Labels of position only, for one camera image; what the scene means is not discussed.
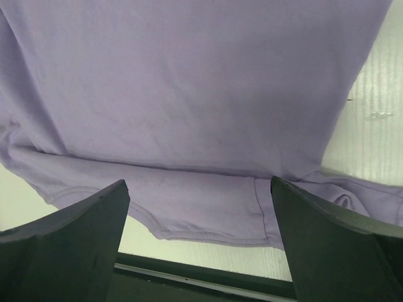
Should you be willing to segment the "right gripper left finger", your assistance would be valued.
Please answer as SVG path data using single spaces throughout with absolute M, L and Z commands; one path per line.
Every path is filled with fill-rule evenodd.
M 128 206 L 119 180 L 1 232 L 1 301 L 105 301 Z

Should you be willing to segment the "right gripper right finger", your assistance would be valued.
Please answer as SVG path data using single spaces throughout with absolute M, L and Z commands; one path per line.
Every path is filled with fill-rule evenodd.
M 271 195 L 299 301 L 402 301 L 402 227 L 280 177 Z

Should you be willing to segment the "purple t-shirt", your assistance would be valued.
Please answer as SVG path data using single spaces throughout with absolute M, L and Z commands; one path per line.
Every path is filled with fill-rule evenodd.
M 123 179 L 159 239 L 282 248 L 279 176 L 402 224 L 321 161 L 389 1 L 2 1 L 1 163 L 49 204 Z

